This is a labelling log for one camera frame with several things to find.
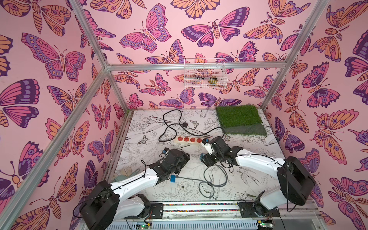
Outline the beige power strip red sockets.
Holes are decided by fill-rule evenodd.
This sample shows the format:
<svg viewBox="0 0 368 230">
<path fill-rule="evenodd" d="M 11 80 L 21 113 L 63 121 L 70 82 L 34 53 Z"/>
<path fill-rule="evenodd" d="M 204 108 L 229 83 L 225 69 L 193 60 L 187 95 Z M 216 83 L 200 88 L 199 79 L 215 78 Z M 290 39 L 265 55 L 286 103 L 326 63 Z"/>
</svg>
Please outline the beige power strip red sockets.
<svg viewBox="0 0 368 230">
<path fill-rule="evenodd" d="M 184 144 L 184 145 L 201 145 L 203 139 L 205 137 L 199 136 L 177 136 L 173 141 L 175 143 Z"/>
</svg>

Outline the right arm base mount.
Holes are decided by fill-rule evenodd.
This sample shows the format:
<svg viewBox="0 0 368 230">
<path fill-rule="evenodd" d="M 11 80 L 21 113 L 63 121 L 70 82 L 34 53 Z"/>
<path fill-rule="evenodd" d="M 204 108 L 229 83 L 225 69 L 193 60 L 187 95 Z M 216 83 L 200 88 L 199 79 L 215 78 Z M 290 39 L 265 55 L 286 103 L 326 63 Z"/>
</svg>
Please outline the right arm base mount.
<svg viewBox="0 0 368 230">
<path fill-rule="evenodd" d="M 259 202 L 238 200 L 237 206 L 239 207 L 242 218 L 270 218 L 280 217 L 278 208 L 266 209 Z"/>
</svg>

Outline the aluminium rail front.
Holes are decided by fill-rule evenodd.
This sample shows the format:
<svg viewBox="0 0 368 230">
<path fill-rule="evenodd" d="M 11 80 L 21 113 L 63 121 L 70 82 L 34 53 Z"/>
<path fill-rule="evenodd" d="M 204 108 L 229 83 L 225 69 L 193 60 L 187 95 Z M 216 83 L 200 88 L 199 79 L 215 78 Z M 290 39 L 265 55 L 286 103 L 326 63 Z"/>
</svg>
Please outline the aluminium rail front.
<svg viewBox="0 0 368 230">
<path fill-rule="evenodd" d="M 240 201 L 152 201 L 150 212 L 144 217 L 134 217 L 128 214 L 127 217 L 114 217 L 113 221 L 124 220 L 220 220 L 220 219 L 262 219 L 276 221 L 311 219 L 322 224 L 323 217 L 317 210 L 313 201 L 308 200 L 305 206 L 297 206 L 293 211 L 287 212 L 286 206 L 282 205 L 266 213 L 265 216 L 258 216 L 251 211 L 251 200 Z"/>
</svg>

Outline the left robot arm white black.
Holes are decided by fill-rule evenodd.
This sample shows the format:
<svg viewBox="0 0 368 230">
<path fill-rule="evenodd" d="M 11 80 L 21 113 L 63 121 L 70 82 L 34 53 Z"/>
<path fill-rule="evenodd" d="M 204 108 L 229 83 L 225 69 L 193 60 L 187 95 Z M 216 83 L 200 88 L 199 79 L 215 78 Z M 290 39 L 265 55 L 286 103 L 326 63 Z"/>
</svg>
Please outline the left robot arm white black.
<svg viewBox="0 0 368 230">
<path fill-rule="evenodd" d="M 178 175 L 190 160 L 182 149 L 165 148 L 164 156 L 145 170 L 122 181 L 99 182 L 79 205 L 80 217 L 89 230 L 105 230 L 113 221 L 125 218 L 146 219 L 151 202 L 141 191 Z"/>
</svg>

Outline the green artificial grass mat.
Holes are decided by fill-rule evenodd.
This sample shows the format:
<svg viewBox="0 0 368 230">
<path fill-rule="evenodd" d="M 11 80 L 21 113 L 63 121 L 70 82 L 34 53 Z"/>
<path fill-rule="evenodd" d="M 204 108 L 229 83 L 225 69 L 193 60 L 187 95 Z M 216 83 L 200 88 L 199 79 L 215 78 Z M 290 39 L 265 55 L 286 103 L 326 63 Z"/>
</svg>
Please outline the green artificial grass mat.
<svg viewBox="0 0 368 230">
<path fill-rule="evenodd" d="M 263 120 L 254 105 L 217 107 L 216 113 L 220 126 L 227 134 L 267 135 Z"/>
</svg>

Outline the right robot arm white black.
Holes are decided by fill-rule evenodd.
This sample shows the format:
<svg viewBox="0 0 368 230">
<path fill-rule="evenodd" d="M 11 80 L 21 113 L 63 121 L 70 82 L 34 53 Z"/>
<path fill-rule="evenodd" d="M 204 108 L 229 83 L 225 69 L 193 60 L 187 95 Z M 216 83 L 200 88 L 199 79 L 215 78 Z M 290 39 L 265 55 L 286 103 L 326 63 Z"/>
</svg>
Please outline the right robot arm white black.
<svg viewBox="0 0 368 230">
<path fill-rule="evenodd" d="M 305 205 L 316 185 L 314 178 L 295 157 L 272 158 L 239 146 L 229 147 L 220 136 L 212 140 L 205 138 L 201 145 L 208 152 L 201 161 L 208 167 L 226 163 L 260 171 L 278 179 L 275 188 L 261 192 L 253 202 L 253 209 L 259 216 L 284 204 Z"/>
</svg>

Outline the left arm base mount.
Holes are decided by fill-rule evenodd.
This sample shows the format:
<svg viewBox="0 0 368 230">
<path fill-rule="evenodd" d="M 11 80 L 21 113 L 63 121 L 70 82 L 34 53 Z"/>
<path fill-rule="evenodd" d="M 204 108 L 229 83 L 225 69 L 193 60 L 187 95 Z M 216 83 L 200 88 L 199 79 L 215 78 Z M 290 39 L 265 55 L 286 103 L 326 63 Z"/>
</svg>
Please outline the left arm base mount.
<svg viewBox="0 0 368 230">
<path fill-rule="evenodd" d="M 125 219 L 162 219 L 163 218 L 163 203 L 153 203 L 145 205 L 143 211 L 137 216 L 128 216 Z"/>
</svg>

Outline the blue mp3 player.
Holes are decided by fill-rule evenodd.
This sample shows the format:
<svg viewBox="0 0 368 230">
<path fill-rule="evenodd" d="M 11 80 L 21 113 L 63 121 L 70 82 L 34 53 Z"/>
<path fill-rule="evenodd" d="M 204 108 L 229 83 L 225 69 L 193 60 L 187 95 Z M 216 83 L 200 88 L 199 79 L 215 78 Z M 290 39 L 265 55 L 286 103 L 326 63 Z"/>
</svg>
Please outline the blue mp3 player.
<svg viewBox="0 0 368 230">
<path fill-rule="evenodd" d="M 170 182 L 171 183 L 175 183 L 176 182 L 176 175 L 171 175 L 171 177 L 170 177 Z"/>
</svg>

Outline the green object in basket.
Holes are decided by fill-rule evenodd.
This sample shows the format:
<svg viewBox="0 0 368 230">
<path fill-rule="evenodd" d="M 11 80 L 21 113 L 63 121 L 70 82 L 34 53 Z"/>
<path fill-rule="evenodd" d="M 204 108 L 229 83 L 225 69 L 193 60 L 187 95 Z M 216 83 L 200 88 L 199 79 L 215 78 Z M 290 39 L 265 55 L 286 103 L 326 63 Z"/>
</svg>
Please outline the green object in basket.
<svg viewBox="0 0 368 230">
<path fill-rule="evenodd" d="M 218 78 L 217 77 L 210 77 L 208 80 L 208 87 L 216 87 L 218 85 Z"/>
</svg>

